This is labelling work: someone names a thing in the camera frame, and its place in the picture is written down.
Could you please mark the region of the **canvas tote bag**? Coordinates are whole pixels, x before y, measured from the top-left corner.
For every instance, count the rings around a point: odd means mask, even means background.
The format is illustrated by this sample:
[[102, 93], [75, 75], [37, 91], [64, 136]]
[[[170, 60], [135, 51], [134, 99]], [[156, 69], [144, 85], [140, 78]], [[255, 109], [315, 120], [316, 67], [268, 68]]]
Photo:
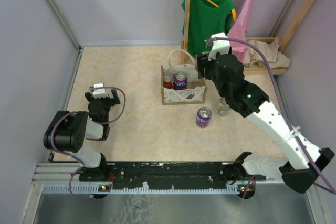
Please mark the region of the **canvas tote bag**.
[[[191, 63], [174, 66], [171, 63], [172, 56], [182, 52], [186, 54]], [[182, 105], [182, 104], [204, 104], [207, 92], [207, 86], [204, 79], [198, 77], [196, 62], [192, 55], [183, 49], [174, 49], [168, 56], [168, 66], [161, 66], [161, 97], [163, 105]], [[178, 72], [184, 72], [187, 75], [187, 88], [185, 90], [167, 89], [163, 87], [163, 76], [171, 74], [173, 77]]]

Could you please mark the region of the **glass bottle green cap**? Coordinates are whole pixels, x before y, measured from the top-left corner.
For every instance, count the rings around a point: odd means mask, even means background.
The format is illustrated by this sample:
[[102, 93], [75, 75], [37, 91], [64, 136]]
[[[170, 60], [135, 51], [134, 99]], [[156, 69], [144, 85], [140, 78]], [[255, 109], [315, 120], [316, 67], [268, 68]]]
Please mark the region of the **glass bottle green cap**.
[[226, 115], [229, 115], [230, 113], [230, 107], [227, 104], [225, 98], [220, 98], [217, 109], [218, 109], [219, 115], [221, 116], [226, 116]]

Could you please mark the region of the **purple fanta can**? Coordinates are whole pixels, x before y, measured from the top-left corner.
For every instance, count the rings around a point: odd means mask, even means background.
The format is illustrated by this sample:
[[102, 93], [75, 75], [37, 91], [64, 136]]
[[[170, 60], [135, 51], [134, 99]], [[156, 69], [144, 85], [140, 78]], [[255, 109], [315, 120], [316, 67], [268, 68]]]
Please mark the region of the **purple fanta can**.
[[212, 111], [208, 107], [201, 107], [197, 111], [196, 125], [201, 128], [205, 128], [209, 125], [212, 118]]
[[178, 72], [174, 77], [174, 89], [185, 90], [187, 88], [187, 75], [184, 72]]

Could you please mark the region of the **red soda can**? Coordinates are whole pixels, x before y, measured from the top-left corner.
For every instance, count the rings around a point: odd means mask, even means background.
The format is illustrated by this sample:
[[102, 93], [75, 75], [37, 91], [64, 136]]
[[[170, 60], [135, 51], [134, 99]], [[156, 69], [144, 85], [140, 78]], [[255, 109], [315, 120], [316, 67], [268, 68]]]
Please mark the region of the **red soda can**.
[[174, 77], [171, 74], [163, 76], [163, 87], [167, 89], [174, 89]]

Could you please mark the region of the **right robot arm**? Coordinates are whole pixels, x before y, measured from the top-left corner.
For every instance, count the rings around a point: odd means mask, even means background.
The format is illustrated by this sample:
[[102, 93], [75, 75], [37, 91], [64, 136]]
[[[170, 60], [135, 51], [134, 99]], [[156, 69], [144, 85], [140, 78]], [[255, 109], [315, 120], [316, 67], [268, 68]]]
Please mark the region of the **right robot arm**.
[[256, 84], [245, 80], [244, 66], [233, 54], [210, 59], [198, 54], [199, 78], [211, 80], [220, 97], [242, 117], [258, 126], [284, 153], [285, 158], [249, 154], [234, 167], [242, 180], [251, 175], [281, 178], [293, 191], [305, 193], [334, 158], [330, 148], [319, 148], [307, 140], [276, 109], [269, 96]]

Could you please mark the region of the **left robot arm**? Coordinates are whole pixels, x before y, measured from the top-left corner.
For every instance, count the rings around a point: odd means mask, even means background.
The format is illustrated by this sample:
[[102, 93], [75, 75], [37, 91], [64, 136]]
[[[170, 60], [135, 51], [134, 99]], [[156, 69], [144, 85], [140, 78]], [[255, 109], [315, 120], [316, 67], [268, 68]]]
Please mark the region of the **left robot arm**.
[[109, 167], [103, 154], [95, 151], [85, 140], [105, 141], [110, 132], [109, 113], [120, 104], [116, 89], [95, 89], [85, 93], [88, 111], [58, 111], [47, 128], [43, 144], [48, 150], [77, 160], [80, 174], [88, 179], [103, 180]]

